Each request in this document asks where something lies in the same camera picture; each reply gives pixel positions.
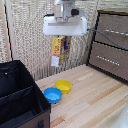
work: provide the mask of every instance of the wooden countertop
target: wooden countertop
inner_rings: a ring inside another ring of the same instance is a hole
[[[98,12],[128,16],[128,8],[110,8],[110,9],[98,10]]]
[[[110,128],[128,102],[128,86],[86,65],[36,83],[44,91],[61,79],[73,86],[52,105],[50,128]]]

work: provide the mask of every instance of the woven wall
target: woven wall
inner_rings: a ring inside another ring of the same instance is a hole
[[[3,0],[0,0],[0,63],[11,60]]]
[[[53,0],[6,0],[13,59],[20,59],[35,80],[50,74],[52,37],[43,35],[43,17],[53,13],[53,2]],[[95,0],[76,2],[76,6],[86,10],[90,26]],[[69,61],[55,68],[53,74],[83,64],[86,38],[86,36],[73,37]]]
[[[100,0],[99,8],[128,8],[128,0]]]

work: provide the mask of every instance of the bowl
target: bowl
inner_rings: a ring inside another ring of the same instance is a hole
[[[56,104],[62,97],[62,92],[58,88],[47,88],[44,90],[44,96],[47,98],[49,103]]]
[[[55,82],[55,87],[62,91],[62,94],[67,94],[72,88],[72,84],[66,80],[58,80]]]

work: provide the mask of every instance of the blue bowl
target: blue bowl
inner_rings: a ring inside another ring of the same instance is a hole
[[[58,88],[47,88],[44,90],[44,96],[47,98],[49,103],[56,104],[62,97],[62,92]]]

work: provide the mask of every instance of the black bin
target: black bin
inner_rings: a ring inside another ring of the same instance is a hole
[[[0,128],[50,128],[51,104],[19,61],[0,64]]]

